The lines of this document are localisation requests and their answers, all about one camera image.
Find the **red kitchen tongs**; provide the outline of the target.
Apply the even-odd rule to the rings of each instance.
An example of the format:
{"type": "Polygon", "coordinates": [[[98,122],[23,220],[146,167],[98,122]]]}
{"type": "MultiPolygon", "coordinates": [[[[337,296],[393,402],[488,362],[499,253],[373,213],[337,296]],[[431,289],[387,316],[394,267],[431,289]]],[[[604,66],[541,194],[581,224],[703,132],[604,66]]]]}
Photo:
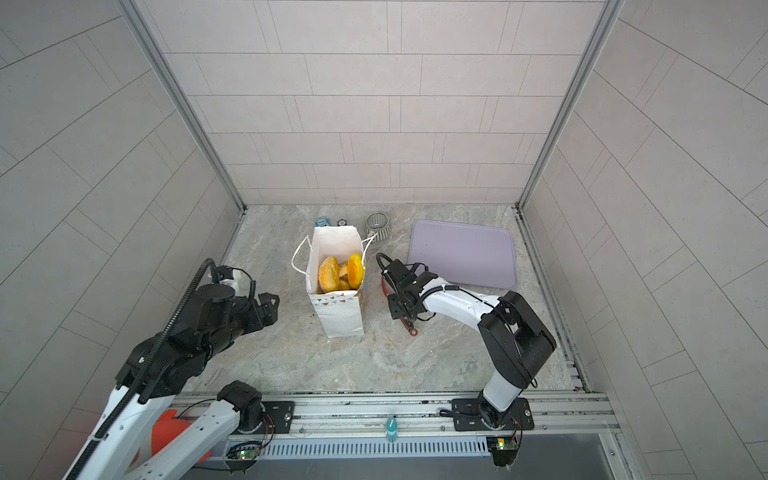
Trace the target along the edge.
{"type": "Polygon", "coordinates": [[[403,327],[412,337],[417,336],[418,330],[415,326],[414,319],[408,310],[402,305],[402,302],[400,301],[399,296],[395,293],[394,288],[391,287],[384,278],[381,279],[381,287],[384,295],[386,296],[389,312],[392,318],[399,319],[403,327]]]}

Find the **cartoon animal paper bag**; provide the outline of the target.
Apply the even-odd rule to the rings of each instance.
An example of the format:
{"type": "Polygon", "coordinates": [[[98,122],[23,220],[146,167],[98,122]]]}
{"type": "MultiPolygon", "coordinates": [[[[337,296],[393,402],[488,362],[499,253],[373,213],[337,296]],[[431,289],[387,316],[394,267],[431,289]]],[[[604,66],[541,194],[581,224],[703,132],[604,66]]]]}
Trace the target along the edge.
{"type": "Polygon", "coordinates": [[[330,338],[364,334],[361,289],[372,242],[353,226],[317,226],[299,243],[309,248],[308,264],[291,267],[304,277],[310,303],[330,338]]]}

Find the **small yellow fake bread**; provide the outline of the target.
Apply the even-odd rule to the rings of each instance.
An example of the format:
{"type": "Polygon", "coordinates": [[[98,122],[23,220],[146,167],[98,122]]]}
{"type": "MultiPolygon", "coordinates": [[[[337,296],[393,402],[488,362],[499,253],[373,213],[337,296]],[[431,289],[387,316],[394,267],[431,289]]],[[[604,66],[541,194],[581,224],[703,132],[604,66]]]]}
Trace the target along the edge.
{"type": "Polygon", "coordinates": [[[363,283],[365,267],[362,255],[352,254],[347,261],[347,281],[352,290],[358,290],[363,283]]]}

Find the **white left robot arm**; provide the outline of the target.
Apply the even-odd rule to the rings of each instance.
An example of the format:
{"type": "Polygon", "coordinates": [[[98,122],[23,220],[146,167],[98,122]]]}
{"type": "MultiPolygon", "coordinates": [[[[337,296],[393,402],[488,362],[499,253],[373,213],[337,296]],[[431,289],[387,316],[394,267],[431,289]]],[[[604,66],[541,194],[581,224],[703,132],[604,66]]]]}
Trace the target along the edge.
{"type": "Polygon", "coordinates": [[[145,460],[136,457],[187,381],[239,337],[273,325],[279,305],[274,294],[239,296],[225,284],[188,290],[164,329],[129,355],[99,423],[69,467],[67,478],[179,479],[236,431],[264,428],[272,435],[275,426],[261,393],[233,381],[157,453],[145,460]]]}

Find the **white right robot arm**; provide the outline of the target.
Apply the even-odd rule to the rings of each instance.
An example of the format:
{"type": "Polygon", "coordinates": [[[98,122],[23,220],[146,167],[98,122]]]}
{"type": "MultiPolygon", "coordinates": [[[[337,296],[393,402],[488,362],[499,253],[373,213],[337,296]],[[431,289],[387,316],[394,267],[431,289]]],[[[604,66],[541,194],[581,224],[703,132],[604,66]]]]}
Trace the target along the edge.
{"type": "Polygon", "coordinates": [[[489,430],[530,430],[520,398],[537,385],[536,375],[557,342],[525,298],[509,291],[493,297],[451,284],[416,264],[380,255],[383,290],[394,319],[413,323],[422,314],[443,315],[478,332],[494,367],[493,374],[467,416],[489,430]]]}

